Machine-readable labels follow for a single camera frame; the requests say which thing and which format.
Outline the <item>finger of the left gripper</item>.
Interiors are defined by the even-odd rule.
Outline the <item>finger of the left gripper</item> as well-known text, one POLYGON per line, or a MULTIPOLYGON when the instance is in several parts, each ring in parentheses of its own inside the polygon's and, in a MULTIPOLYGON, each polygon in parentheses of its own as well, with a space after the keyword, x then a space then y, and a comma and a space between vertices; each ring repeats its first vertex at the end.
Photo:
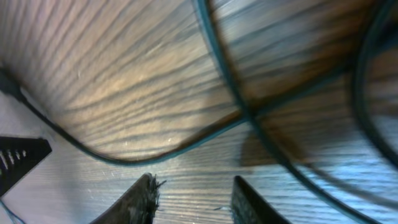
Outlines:
POLYGON ((46 139, 1 136, 1 196, 51 152, 46 139))

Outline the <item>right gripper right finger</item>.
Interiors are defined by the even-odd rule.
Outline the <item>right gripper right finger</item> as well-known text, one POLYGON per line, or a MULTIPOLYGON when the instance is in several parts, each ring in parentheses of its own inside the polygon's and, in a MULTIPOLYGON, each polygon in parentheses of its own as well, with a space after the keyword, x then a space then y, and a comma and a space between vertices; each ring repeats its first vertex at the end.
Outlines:
POLYGON ((231 194, 234 224, 290 224, 241 176, 235 176, 231 194))

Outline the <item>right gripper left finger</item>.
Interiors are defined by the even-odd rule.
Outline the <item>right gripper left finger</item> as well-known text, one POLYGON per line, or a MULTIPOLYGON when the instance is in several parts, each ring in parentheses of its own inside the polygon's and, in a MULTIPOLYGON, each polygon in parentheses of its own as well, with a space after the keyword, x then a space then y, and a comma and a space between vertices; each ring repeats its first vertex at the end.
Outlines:
POLYGON ((91 224, 153 224, 164 183, 145 173, 91 224))

